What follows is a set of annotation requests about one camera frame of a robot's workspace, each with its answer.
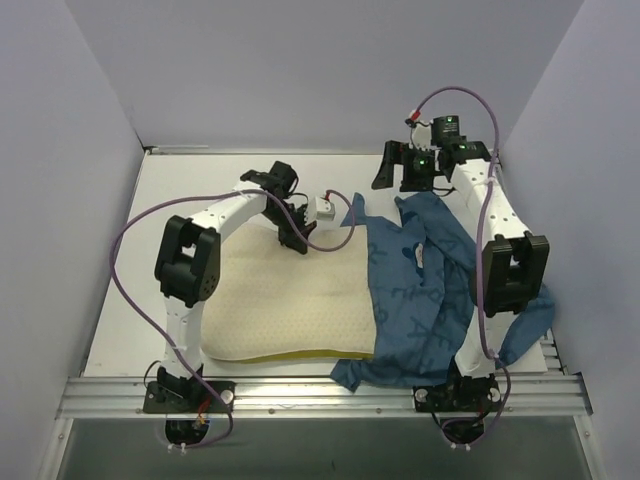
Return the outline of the cream pillow with yellow edge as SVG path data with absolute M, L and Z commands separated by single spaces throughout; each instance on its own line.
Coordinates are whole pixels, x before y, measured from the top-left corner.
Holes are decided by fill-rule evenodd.
M 369 359 L 376 325 L 364 226 L 321 230 L 299 254 L 274 231 L 239 228 L 222 246 L 221 280 L 206 301 L 201 348 L 213 360 Z

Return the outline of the blue cartoon print pillowcase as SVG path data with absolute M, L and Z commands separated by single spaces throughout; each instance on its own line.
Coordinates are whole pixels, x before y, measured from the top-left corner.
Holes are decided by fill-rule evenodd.
M 474 304 L 475 242 L 432 193 L 394 200 L 400 221 L 365 212 L 355 194 L 343 225 L 367 230 L 368 287 L 376 325 L 370 360 L 340 360 L 330 377 L 351 392 L 439 385 L 461 347 Z

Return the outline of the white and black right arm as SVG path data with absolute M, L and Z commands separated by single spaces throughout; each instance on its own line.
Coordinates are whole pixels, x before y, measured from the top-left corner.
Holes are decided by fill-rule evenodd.
M 470 279 L 474 313 L 454 356 L 459 374 L 443 385 L 446 402 L 465 409 L 479 397 L 475 379 L 496 372 L 509 329 L 538 296 L 550 245 L 545 236 L 531 232 L 509 203 L 497 178 L 497 152 L 462 135 L 458 116 L 423 122 L 419 112 L 413 112 L 406 122 L 409 141 L 386 142 L 372 189 L 392 187 L 397 166 L 402 168 L 403 192 L 431 191 L 435 179 L 442 177 L 476 223 Z

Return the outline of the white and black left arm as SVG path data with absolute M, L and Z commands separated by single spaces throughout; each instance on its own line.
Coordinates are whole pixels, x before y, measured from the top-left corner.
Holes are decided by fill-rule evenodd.
M 204 303 L 221 278 L 221 247 L 239 227 L 262 215 L 277 228 L 279 243 L 299 254 L 308 252 L 306 240 L 316 227 L 306 209 L 288 202 L 298 175 L 277 161 L 267 172 L 249 170 L 240 177 L 231 196 L 190 216 L 172 216 L 165 224 L 154 276 L 165 297 L 168 346 L 157 373 L 167 400 L 180 411 L 196 408 L 204 387 L 196 375 L 203 372 L 200 353 Z

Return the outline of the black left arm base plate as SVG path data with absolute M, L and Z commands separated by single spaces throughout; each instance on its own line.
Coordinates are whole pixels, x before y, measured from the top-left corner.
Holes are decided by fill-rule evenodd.
M 152 381 L 147 385 L 142 411 L 146 414 L 222 414 L 227 408 L 233 410 L 236 383 L 213 380 L 208 381 L 208 385 L 219 394 L 221 401 L 215 400 L 200 383 L 196 383 L 193 394 L 181 396 Z

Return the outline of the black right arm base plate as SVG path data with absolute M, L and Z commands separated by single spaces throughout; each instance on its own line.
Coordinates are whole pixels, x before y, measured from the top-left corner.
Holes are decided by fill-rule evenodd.
M 502 395 L 497 381 L 486 377 L 415 386 L 413 402 L 417 412 L 484 414 L 498 410 Z

